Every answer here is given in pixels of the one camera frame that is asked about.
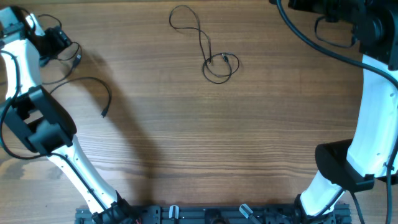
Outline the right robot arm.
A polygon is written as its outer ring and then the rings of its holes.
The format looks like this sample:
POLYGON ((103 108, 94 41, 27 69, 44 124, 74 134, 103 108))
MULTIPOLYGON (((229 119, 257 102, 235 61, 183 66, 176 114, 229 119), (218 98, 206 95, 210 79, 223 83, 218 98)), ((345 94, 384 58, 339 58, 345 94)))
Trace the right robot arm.
POLYGON ((292 32, 318 52, 363 69, 363 93, 353 139, 317 146, 318 171, 298 197, 304 223, 335 214, 345 193, 369 190, 375 180, 391 189, 397 183, 397 2, 290 1, 291 9, 317 13, 319 20, 352 25, 357 61, 322 47, 295 26, 292 32))

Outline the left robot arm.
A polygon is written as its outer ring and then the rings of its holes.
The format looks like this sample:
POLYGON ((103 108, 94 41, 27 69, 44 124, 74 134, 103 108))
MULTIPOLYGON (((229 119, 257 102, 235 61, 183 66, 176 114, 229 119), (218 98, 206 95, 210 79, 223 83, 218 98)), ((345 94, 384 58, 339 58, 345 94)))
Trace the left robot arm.
POLYGON ((73 41, 62 25, 41 28, 38 18, 19 6, 1 9, 1 57, 7 69, 6 100, 1 104, 1 124, 25 145, 33 160, 46 157, 69 178, 91 215, 77 223, 139 223, 140 214, 97 172, 83 152, 77 128, 68 112, 48 92, 40 68, 69 48, 73 41))

